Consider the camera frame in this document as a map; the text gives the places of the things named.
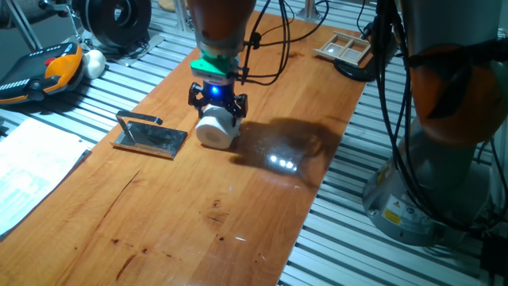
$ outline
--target white ball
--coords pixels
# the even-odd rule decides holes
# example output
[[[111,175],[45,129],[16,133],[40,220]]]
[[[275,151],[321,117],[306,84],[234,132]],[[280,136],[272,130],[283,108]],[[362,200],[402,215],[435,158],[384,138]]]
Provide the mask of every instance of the white ball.
[[[89,79],[97,79],[106,67],[106,58],[98,50],[91,50],[83,56],[84,75]]]

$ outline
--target white paper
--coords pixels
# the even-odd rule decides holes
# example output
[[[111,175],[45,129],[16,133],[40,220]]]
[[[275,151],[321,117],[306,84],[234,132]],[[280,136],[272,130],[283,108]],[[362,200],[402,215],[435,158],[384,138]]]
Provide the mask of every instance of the white paper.
[[[0,142],[0,236],[58,186],[86,149],[78,136],[31,118]]]

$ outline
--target wooden table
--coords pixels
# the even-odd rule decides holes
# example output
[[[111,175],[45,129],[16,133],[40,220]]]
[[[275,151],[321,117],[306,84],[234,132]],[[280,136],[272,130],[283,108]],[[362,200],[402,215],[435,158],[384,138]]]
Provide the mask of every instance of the wooden table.
[[[280,21],[265,15],[259,31]],[[294,21],[291,35],[313,27]],[[333,30],[292,44],[276,84],[237,85],[249,112],[229,151],[195,136],[198,113],[187,105],[194,50],[134,110],[189,132],[176,158],[112,148],[116,126],[0,242],[0,284],[275,284],[364,88],[313,55]],[[263,42],[281,37],[278,29]],[[251,74],[274,73],[280,49],[254,51]],[[297,170],[282,172],[271,156]]]

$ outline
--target cable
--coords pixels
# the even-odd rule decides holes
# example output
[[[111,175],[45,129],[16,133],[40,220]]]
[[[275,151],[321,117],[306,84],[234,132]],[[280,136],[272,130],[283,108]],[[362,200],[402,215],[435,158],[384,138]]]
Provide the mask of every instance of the cable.
[[[303,39],[307,38],[308,36],[310,36],[312,33],[316,32],[316,30],[319,29],[319,27],[321,27],[321,25],[325,21],[326,17],[328,17],[328,12],[330,11],[329,0],[323,0],[323,1],[317,2],[315,5],[317,6],[322,3],[326,3],[326,12],[325,12],[325,15],[323,16],[323,18],[321,19],[321,21],[316,25],[316,27],[314,29],[310,30],[310,32],[308,32],[307,34],[305,34],[301,37],[298,37],[296,39],[289,40],[289,42],[294,43],[296,41],[303,40]],[[271,45],[275,45],[275,44],[282,44],[282,43],[283,43],[283,41],[278,41],[278,42],[273,42],[273,43],[268,43],[268,44],[261,44],[260,46],[267,47],[267,46],[271,46]]]
[[[277,81],[277,79],[279,79],[280,75],[282,74],[282,72],[284,71],[284,69],[287,66],[287,61],[289,60],[290,43],[291,43],[289,41],[289,39],[291,38],[291,31],[290,31],[290,27],[289,27],[290,22],[287,17],[286,6],[285,6],[285,2],[283,0],[279,0],[279,6],[280,6],[280,13],[281,13],[282,19],[283,19],[283,50],[281,52],[279,70],[274,75],[248,75],[248,77],[260,77],[260,78],[274,77],[274,79],[269,83],[261,83],[261,82],[251,80],[251,79],[244,79],[242,77],[242,75],[239,75],[242,78],[243,82],[257,83],[262,86],[272,85],[275,81]]]
[[[478,156],[476,157],[476,163],[478,163],[478,164],[480,163],[483,150],[485,149],[485,147],[487,146],[488,143],[489,143],[489,141],[487,140],[484,143],[482,143],[482,145],[479,147]]]
[[[498,153],[495,150],[494,146],[494,138],[491,139],[491,147],[492,147],[492,154],[494,155],[494,161],[495,165],[498,168],[499,176],[501,176],[501,182],[502,182],[502,188],[504,190],[505,194],[505,205],[502,208],[501,214],[489,225],[489,228],[494,227],[498,223],[500,223],[506,216],[506,212],[508,211],[508,185],[506,185],[506,178],[503,174],[504,171],[501,168],[501,163],[499,163]]]
[[[402,159],[402,155],[398,150],[397,146],[397,137],[394,136],[392,129],[390,118],[388,116],[387,110],[387,100],[385,95],[385,73],[386,73],[386,47],[389,39],[389,35],[391,34],[391,25],[394,26],[394,30],[397,33],[399,39],[401,39],[400,49],[403,54],[403,58],[405,61],[406,68],[406,88],[404,90],[404,101],[406,102],[406,116],[405,116],[405,124],[406,124],[406,134],[405,134],[405,153],[406,153],[406,163]],[[422,210],[426,215],[428,215],[431,219],[437,222],[441,222],[446,226],[452,227],[456,230],[464,231],[464,232],[483,232],[495,226],[498,222],[504,219],[506,212],[508,211],[508,199],[505,199],[505,204],[502,209],[502,214],[498,216],[495,220],[490,220],[483,224],[471,224],[464,225],[449,218],[443,216],[443,214],[436,208],[431,199],[427,196],[426,190],[418,183],[418,178],[416,177],[414,167],[411,161],[410,156],[410,123],[411,123],[411,89],[410,89],[410,73],[408,65],[406,64],[409,53],[406,46],[406,37],[404,34],[404,30],[402,27],[402,21],[397,14],[396,6],[394,5],[393,0],[390,0],[388,3],[385,0],[380,0],[378,2],[378,13],[375,19],[374,29],[373,29],[373,37],[372,37],[372,50],[374,53],[374,61],[375,61],[375,71],[376,71],[376,82],[379,88],[379,101],[381,104],[381,110],[383,114],[383,120],[387,128],[388,136],[390,138],[392,144],[393,158],[394,162],[399,166],[399,172],[404,179],[406,186],[408,188],[406,194],[410,197],[410,200],[413,204]],[[508,198],[508,187],[506,186],[506,179],[502,175],[501,166],[498,162],[497,153],[494,154],[496,164],[498,165],[498,169],[502,176],[502,183],[505,191],[505,197]]]
[[[254,24],[254,27],[252,27],[251,36],[249,38],[249,45],[247,46],[247,52],[245,53],[245,61],[244,61],[244,67],[242,73],[244,75],[248,74],[248,59],[251,56],[251,48],[252,48],[252,40],[254,39],[254,35],[256,34],[257,27],[260,25],[261,18],[263,17],[264,13],[268,9],[268,5],[270,5],[271,0],[267,0],[266,3],[264,3],[263,9],[260,12],[260,15],[258,16],[256,23]],[[245,77],[242,77],[242,84],[245,82]]]
[[[390,1],[389,4],[392,4],[392,7],[386,7],[385,1],[378,2],[378,9],[379,11],[383,11],[384,13],[380,13],[378,11],[378,16],[376,17],[374,24],[374,33],[373,33],[373,53],[374,53],[374,60],[375,60],[375,70],[376,70],[376,82],[378,84],[379,88],[379,101],[381,104],[381,109],[383,113],[383,120],[387,128],[387,132],[389,135],[389,138],[391,140],[392,144],[392,150],[393,150],[393,156],[394,161],[397,162],[399,165],[399,171],[406,182],[406,185],[408,187],[408,196],[410,197],[413,204],[421,209],[426,215],[428,215],[430,218],[432,218],[435,221],[443,222],[445,225],[448,225],[450,227],[456,228],[461,231],[468,231],[468,232],[476,232],[485,230],[485,226],[464,226],[459,223],[456,223],[452,221],[451,219],[448,219],[444,217],[437,208],[430,202],[429,198],[426,196],[425,191],[421,189],[421,185],[418,183],[418,180],[414,174],[414,169],[412,168],[411,160],[410,160],[410,97],[406,97],[406,137],[405,137],[405,145],[406,145],[406,159],[408,162],[408,165],[410,166],[410,172],[411,175],[408,173],[406,169],[406,165],[404,163],[404,160],[402,159],[401,153],[398,150],[397,146],[397,138],[394,137],[394,134],[391,130],[391,123],[390,118],[388,116],[388,109],[387,109],[387,100],[385,95],[385,72],[386,72],[386,51],[384,50],[387,47],[388,39],[390,39],[391,35],[391,23],[396,19],[391,13],[395,11],[396,8],[394,6],[394,2]],[[407,56],[407,47],[405,43],[405,37],[403,34],[402,29],[402,22],[396,23],[398,25],[395,26],[396,32],[399,35],[399,38],[403,39],[401,41],[401,51],[402,53]],[[408,73],[408,67],[406,67],[406,76],[409,76]],[[406,87],[405,94],[410,91],[410,88]]]
[[[289,4],[287,4],[286,0],[284,0],[284,3],[285,3],[288,7],[289,7],[289,10],[290,10],[290,11],[291,11],[291,13],[293,14],[293,17],[291,18],[291,21],[289,22],[289,24],[291,24],[291,23],[294,21],[294,11],[293,11],[293,8],[291,8],[291,6],[289,6]],[[269,29],[268,31],[266,31],[266,32],[262,33],[262,34],[261,34],[261,36],[264,36],[264,35],[266,35],[266,34],[270,33],[271,31],[274,31],[274,30],[279,29],[279,28],[282,28],[282,27],[283,27],[282,25],[278,25],[278,26],[276,26],[276,27],[274,27],[274,28],[271,28],[271,29]]]
[[[358,30],[360,31],[360,33],[362,33],[362,36],[364,36],[364,39],[369,42],[369,44],[371,43],[367,36],[365,36],[365,33],[364,33],[364,30],[360,28],[360,17],[362,16],[362,13],[364,12],[364,8],[365,8],[365,1],[362,3],[362,9],[360,10],[360,13],[358,14],[358,18],[356,19],[356,27],[358,28]]]

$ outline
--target white cylinder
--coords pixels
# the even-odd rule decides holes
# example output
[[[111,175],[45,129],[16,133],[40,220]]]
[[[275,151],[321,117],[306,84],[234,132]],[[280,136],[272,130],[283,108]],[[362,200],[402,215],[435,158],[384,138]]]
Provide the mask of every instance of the white cylinder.
[[[238,136],[241,118],[233,127],[233,115],[219,106],[208,105],[203,118],[196,126],[196,136],[204,145],[215,149],[227,149]]]

